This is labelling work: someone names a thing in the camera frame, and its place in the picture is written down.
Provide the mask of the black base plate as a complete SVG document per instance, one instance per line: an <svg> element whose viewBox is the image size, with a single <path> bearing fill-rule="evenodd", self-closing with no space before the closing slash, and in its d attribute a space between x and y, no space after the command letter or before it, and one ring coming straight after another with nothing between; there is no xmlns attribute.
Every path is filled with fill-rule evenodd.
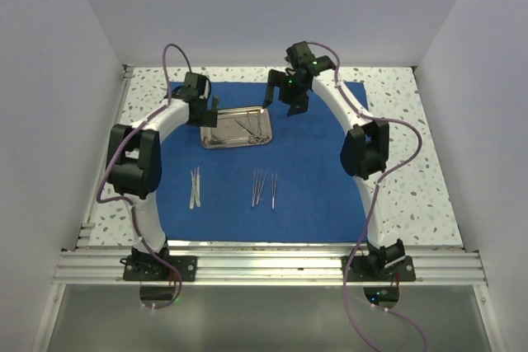
<svg viewBox="0 0 528 352"><path fill-rule="evenodd" d="M198 264L196 256L169 256L167 262L177 269L182 282L195 281ZM121 258L120 263L124 266L124 281L155 282L176 279L168 267L152 256L148 256L146 261L127 256Z"/></svg>
<svg viewBox="0 0 528 352"><path fill-rule="evenodd" d="M413 282L417 279L413 259L405 250L389 248L381 253L341 257L342 273L347 282Z"/></svg>

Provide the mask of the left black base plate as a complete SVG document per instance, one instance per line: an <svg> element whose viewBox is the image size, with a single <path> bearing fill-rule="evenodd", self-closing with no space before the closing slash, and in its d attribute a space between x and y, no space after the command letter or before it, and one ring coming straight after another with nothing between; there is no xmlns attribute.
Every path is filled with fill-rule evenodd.
<svg viewBox="0 0 528 352"><path fill-rule="evenodd" d="M169 256L167 262L177 269L182 282L195 281L198 264L196 256ZM124 281L155 282L176 279L168 267L152 256L148 256L146 261L127 256L121 258L120 263L124 266Z"/></svg>

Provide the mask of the aluminium front rail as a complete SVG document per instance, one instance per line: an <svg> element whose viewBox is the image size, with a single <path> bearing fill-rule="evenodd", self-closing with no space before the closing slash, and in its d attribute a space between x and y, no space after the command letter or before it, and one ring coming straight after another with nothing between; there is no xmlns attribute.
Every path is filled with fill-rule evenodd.
<svg viewBox="0 0 528 352"><path fill-rule="evenodd" d="M183 272L199 286L339 286L349 249L346 245L199 244L172 246L170 255L184 262ZM54 284L125 283L125 249L85 248L63 252ZM480 286L488 280L479 254L461 249L411 246L408 258L392 267L382 284Z"/></svg>

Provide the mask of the blue surgical cloth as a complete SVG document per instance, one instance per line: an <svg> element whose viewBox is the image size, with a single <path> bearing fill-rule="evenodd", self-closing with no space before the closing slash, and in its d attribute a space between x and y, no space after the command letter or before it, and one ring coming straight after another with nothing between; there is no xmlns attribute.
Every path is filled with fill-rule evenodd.
<svg viewBox="0 0 528 352"><path fill-rule="evenodd" d="M200 131L184 125L161 145L156 192L160 223L171 240L222 242L354 242L365 209L340 162L343 129L317 95L301 115L269 109L266 145L205 149ZM200 167L201 206L190 209L191 170ZM252 207L255 169L268 169L259 205ZM271 209L271 174L278 173Z"/></svg>

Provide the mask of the steel forceps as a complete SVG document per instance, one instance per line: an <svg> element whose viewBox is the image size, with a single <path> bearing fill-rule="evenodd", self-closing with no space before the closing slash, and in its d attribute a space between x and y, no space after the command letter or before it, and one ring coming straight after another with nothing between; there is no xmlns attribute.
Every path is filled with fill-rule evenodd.
<svg viewBox="0 0 528 352"><path fill-rule="evenodd" d="M249 137L247 138L247 141L249 144L261 144L265 142L266 135L262 135L258 132L255 132L252 128L252 126L245 125L242 121L235 119L235 122L246 132L248 132Z"/></svg>

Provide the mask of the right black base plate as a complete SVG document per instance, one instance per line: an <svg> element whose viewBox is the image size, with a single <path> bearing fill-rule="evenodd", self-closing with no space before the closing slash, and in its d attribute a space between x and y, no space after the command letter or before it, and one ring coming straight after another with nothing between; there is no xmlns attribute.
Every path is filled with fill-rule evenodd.
<svg viewBox="0 0 528 352"><path fill-rule="evenodd" d="M413 259L405 250L389 248L381 253L341 257L342 273L347 282L413 282L417 279Z"/></svg>

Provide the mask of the steel scalpel handle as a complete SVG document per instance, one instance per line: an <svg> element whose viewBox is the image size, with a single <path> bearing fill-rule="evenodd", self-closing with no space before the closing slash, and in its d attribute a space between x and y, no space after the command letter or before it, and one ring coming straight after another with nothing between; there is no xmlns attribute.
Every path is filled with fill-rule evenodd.
<svg viewBox="0 0 528 352"><path fill-rule="evenodd" d="M191 170L191 197L190 197L190 209L194 209L196 206L196 170Z"/></svg>
<svg viewBox="0 0 528 352"><path fill-rule="evenodd" d="M194 189L195 189L195 205L196 207L201 206L200 199L200 167L196 167L194 176Z"/></svg>

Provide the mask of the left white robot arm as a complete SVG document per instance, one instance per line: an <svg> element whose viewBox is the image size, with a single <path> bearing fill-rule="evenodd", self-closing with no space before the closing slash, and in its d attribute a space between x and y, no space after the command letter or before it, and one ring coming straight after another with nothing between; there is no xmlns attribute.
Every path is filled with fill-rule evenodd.
<svg viewBox="0 0 528 352"><path fill-rule="evenodd" d="M103 199L99 190L97 202L122 200L128 205L134 233L131 256L144 258L142 269L152 279L166 278L172 268L156 201L162 179L161 143L183 125L217 125L219 99L211 92L206 75L188 72L183 84L167 90L166 98L153 113L132 124L111 128L100 187L112 185L116 196Z"/></svg>

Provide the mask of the steel instrument tray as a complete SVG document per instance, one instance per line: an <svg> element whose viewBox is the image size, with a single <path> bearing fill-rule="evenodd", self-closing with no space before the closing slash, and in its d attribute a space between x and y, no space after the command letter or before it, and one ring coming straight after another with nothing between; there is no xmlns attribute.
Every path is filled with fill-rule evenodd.
<svg viewBox="0 0 528 352"><path fill-rule="evenodd" d="M259 146L265 144L251 145L248 143L249 134L242 129L235 119L248 125L248 114L261 113L262 128L273 138L271 117L267 109L260 106L236 107L220 109L218 113L218 124L216 127L201 127L200 142L205 149L218 148L240 148Z"/></svg>

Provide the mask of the steel surgical scissors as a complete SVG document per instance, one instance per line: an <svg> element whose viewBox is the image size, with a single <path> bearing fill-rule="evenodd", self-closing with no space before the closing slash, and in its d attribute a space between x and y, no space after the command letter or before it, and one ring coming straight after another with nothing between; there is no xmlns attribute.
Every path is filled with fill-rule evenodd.
<svg viewBox="0 0 528 352"><path fill-rule="evenodd" d="M247 115L248 143L251 145L267 144L271 140L270 135L262 128L261 115L261 113Z"/></svg>

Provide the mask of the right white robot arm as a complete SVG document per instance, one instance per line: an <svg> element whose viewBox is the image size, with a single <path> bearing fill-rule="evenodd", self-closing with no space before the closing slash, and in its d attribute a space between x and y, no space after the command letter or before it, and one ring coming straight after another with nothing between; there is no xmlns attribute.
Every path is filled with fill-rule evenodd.
<svg viewBox="0 0 528 352"><path fill-rule="evenodd" d="M382 176L389 160L389 123L375 118L341 83L338 64L327 55L317 57L309 43L301 41L286 50L289 64L283 72L268 73L263 106L273 102L275 89L278 99L289 106L287 115L308 110L309 93L319 96L341 125L345 138L340 162L345 173L354 179L367 217L366 235L369 255L367 269L375 279L387 279L405 257L403 242L398 237L380 231L383 211L375 207L375 187L367 181Z"/></svg>

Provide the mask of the steel tweezers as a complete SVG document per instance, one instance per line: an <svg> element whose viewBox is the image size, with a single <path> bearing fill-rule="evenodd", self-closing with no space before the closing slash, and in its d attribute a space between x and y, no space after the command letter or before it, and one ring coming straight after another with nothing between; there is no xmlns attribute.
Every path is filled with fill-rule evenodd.
<svg viewBox="0 0 528 352"><path fill-rule="evenodd" d="M255 203L257 201L257 192L259 189L259 175L260 175L260 169L255 169L253 172L253 180L252 180L252 207L255 206Z"/></svg>
<svg viewBox="0 0 528 352"><path fill-rule="evenodd" d="M266 183L266 177L267 177L268 169L265 170L258 170L257 171L257 185L256 185L256 200L255 205L259 205L262 192Z"/></svg>
<svg viewBox="0 0 528 352"><path fill-rule="evenodd" d="M271 209L274 210L276 207L276 190L278 183L278 173L271 174Z"/></svg>

